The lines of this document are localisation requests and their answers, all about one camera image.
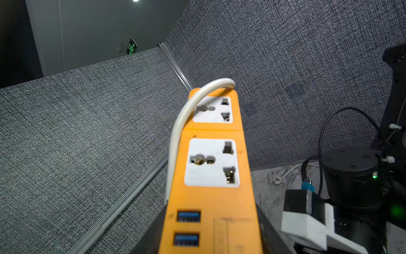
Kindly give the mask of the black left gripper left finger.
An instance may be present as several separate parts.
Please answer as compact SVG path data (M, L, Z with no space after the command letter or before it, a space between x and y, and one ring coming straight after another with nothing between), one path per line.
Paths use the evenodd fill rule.
M130 254L158 254L165 222L165 205Z

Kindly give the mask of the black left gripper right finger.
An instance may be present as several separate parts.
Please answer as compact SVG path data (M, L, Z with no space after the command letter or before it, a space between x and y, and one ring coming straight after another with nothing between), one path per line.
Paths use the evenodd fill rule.
M261 243L264 254L291 254L292 252L267 219L259 205L256 204L260 226Z

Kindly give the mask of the orange power strip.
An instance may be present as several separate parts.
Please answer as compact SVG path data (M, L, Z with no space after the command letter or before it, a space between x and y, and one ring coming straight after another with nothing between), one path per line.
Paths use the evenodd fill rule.
M220 88L182 129L159 253L262 252L238 96Z

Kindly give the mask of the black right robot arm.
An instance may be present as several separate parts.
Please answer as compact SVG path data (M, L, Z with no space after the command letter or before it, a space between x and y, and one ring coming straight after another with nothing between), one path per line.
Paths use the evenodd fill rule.
M392 87L369 147L318 150L320 188L306 169L301 189L286 191L282 232L298 254L385 254L387 225L406 227L406 45L385 49Z

